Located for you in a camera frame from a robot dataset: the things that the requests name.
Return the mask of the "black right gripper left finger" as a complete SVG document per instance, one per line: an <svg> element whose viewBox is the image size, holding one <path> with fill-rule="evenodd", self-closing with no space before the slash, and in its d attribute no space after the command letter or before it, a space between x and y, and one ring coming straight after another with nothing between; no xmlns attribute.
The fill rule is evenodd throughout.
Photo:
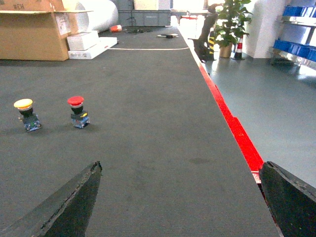
<svg viewBox="0 0 316 237"><path fill-rule="evenodd" d="M83 237L92 215L102 174L89 164L24 217L1 230L2 237Z"/></svg>

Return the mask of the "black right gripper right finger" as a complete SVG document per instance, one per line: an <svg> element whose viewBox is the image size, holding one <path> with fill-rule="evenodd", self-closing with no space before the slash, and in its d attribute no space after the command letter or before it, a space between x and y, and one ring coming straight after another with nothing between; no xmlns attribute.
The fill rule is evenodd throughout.
<svg viewBox="0 0 316 237"><path fill-rule="evenodd" d="M259 171L268 207L285 237L316 235L316 189L274 162Z"/></svg>

